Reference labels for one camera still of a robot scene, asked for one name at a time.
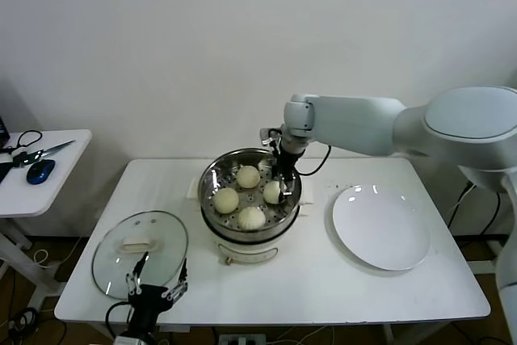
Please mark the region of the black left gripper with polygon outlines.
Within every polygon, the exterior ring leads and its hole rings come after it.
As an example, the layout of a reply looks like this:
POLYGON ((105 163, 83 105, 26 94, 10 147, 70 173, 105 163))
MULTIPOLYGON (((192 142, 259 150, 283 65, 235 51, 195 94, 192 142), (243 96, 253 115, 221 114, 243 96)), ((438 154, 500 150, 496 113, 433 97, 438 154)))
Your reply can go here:
POLYGON ((178 301, 188 290, 187 259, 183 260, 177 283, 165 288, 141 283, 141 273, 149 258, 146 251, 135 264, 133 270, 125 276, 128 288, 128 302, 132 307, 132 316, 128 324, 131 335, 148 335, 154 332, 158 317, 172 307, 172 301, 178 301))

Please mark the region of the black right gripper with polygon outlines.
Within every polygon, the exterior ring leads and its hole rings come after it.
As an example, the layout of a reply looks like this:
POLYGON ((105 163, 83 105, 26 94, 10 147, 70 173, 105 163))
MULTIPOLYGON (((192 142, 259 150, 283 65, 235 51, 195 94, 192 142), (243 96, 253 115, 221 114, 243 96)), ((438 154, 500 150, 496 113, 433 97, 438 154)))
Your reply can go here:
POLYGON ((279 202, 291 199, 296 188, 296 180, 293 175, 296 172, 296 163, 303 156, 303 151, 292 153, 277 142, 271 143, 271 152, 274 156, 274 166, 271 168, 272 175, 279 180, 279 202))

